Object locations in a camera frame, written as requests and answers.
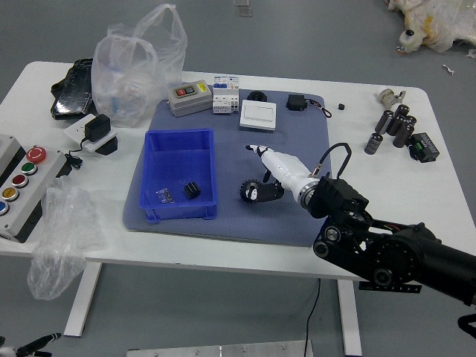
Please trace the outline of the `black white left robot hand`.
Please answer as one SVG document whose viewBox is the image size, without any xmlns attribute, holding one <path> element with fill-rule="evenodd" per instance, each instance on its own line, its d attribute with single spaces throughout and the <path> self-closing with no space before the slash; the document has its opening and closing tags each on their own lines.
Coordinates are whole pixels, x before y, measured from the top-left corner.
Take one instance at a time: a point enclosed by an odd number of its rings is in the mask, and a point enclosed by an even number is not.
<svg viewBox="0 0 476 357">
<path fill-rule="evenodd" d="M 52 356 L 52 353 L 41 351 L 47 344 L 58 340 L 62 333 L 53 333 L 43 336 L 22 347 L 7 347 L 4 345 L 5 337 L 1 337 L 1 356 Z"/>
</svg>

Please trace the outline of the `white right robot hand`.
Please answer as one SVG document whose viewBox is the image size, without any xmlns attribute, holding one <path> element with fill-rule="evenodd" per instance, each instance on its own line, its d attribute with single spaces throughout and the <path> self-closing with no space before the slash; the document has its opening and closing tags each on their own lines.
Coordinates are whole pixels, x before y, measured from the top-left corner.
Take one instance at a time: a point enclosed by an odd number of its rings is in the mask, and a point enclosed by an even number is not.
<svg viewBox="0 0 476 357">
<path fill-rule="evenodd" d="M 240 195 L 244 201 L 274 201 L 287 190 L 303 208 L 308 205 L 319 183 L 317 174 L 321 164 L 311 172 L 296 156 L 262 145 L 247 145 L 246 149 L 260 157 L 266 172 L 262 181 L 248 180 L 242 184 Z"/>
</svg>

